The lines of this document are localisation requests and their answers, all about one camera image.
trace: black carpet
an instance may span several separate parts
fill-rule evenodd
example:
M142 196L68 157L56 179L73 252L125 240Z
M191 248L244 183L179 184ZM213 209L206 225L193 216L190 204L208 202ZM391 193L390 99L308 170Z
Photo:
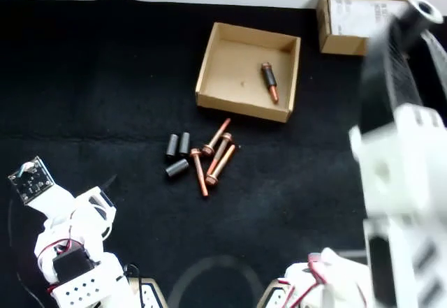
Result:
M172 308L253 307L263 287L308 252L363 247L360 177L347 136L358 116L361 58L320 54L314 10L0 0L0 13L3 307L38 307L16 270L54 306L33 255L43 217L6 181L35 155L75 195L117 175L105 248L155 278ZM214 21L302 37L287 124L196 107ZM447 43L445 27L435 33ZM201 146L228 116L242 148L210 199L201 199L193 170L168 182L169 134L189 131Z

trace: black cylindrical part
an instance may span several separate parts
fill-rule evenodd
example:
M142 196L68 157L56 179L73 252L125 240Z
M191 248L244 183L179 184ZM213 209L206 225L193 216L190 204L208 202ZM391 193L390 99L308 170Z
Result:
M188 167L189 167L188 161L186 159L181 159L181 160L177 161L176 163L173 163L168 168L166 168L166 174L169 177L174 177L174 176L180 174L181 172L187 170Z
M189 143L190 143L189 132L183 132L182 137L180 138L180 145L179 145L179 154L181 156L189 155Z
M173 158L175 156L178 143L179 143L179 136L175 135L174 133L170 135L168 148L166 149L166 156L168 158Z
M261 70L263 72L263 77L265 81L265 85L267 88L270 88L271 86L277 86L277 81L274 78L273 71L272 71L272 65L270 65L270 62L265 62L261 66Z
M420 34L433 24L441 24L439 10L426 0L408 0L405 11L398 17L403 52L408 52L420 38Z

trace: cardboard box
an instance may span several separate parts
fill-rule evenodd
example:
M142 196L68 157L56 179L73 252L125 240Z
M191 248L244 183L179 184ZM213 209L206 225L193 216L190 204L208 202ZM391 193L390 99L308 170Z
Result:
M330 30L328 0L318 0L316 7L318 39L320 51L330 54L365 55L367 38L356 36L336 36Z
M287 122L293 111L300 38L214 23L196 86L197 105ZM261 64L270 62L279 102L270 98Z

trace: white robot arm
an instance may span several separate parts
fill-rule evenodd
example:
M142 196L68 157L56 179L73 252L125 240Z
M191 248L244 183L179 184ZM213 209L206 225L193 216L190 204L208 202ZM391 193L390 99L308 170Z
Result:
M8 178L23 203L47 217L34 254L59 307L161 307L150 285L135 294L117 257L104 252L117 210L102 190L74 198L54 183L39 157Z
M258 308L447 307L447 54L427 30L441 22L409 0L368 43L349 134L369 267L325 249L290 266Z

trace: black cable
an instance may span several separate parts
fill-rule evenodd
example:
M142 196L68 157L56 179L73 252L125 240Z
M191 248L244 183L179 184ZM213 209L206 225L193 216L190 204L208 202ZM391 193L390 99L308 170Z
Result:
M9 200L9 206L8 206L8 241L9 241L9 249L11 250L12 254L15 255L14 248L13 248L13 225L12 225L12 213L13 213L13 198L11 197ZM38 304L41 306L41 308L45 308L43 303L38 299L36 294L34 294L27 285L24 284L22 281L22 278L20 277L19 271L17 270L15 272L17 276L17 280L19 281L22 288L31 296Z
M136 275L135 277L138 278L138 292L140 292L140 304L141 304L141 308L144 308L145 303L142 300L142 282L141 282L141 274L140 274L140 269L138 268L137 265L129 263L126 264L123 269L124 269L124 274L126 275L126 277L131 276L132 274L127 270L129 268L129 266L131 266L135 271L136 271Z

